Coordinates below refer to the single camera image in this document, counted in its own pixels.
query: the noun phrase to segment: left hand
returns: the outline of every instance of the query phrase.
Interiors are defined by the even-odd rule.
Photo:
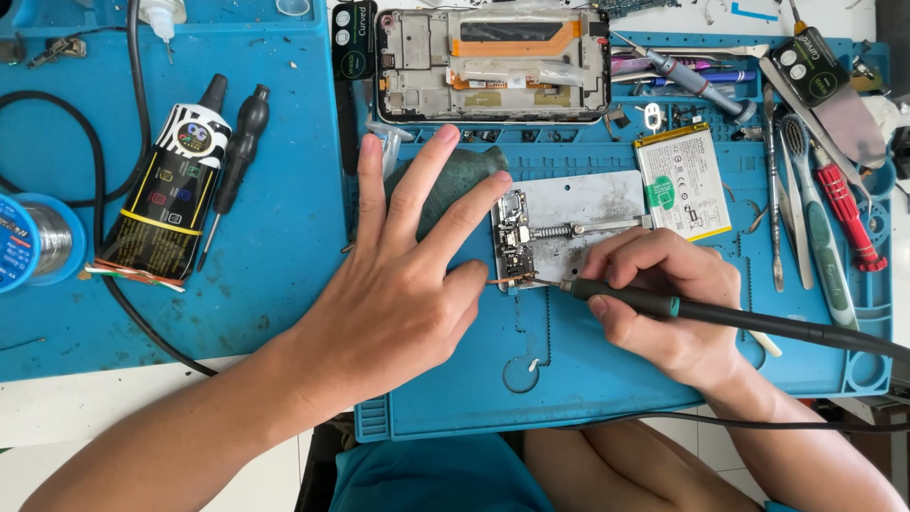
[[[459,139],[452,125],[436,132],[392,193],[387,217],[380,143],[363,138],[354,249],[309,312],[275,340],[301,396],[324,419],[444,363],[477,317],[487,265],[448,267],[509,189],[509,173],[486,178],[415,239],[423,203]],[[318,393],[307,389],[314,383]]]

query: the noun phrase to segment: green sticker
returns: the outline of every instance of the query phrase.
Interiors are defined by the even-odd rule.
[[[651,208],[663,206],[664,210],[669,210],[676,201],[676,189],[666,176],[658,176],[654,183],[644,189],[648,194],[648,204]]]

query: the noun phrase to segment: solder wire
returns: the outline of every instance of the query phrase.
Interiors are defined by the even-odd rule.
[[[41,253],[32,275],[39,277],[60,270],[73,249],[73,232],[69,225],[56,210],[41,203],[23,202],[22,208],[35,221],[41,241]]]

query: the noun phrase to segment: smartphone battery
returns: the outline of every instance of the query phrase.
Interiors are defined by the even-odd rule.
[[[688,241],[733,228],[708,123],[644,137],[632,145],[655,228],[668,228]]]

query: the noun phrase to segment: red screwdriver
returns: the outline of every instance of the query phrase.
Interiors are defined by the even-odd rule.
[[[869,234],[865,231],[865,225],[859,218],[856,201],[841,177],[841,170],[828,158],[824,149],[815,144],[814,140],[810,143],[815,152],[815,159],[821,166],[815,172],[815,178],[822,184],[822,188],[828,196],[831,211],[841,223],[841,229],[844,230],[850,247],[856,251],[856,268],[863,272],[882,270],[888,266],[888,259],[875,251]]]

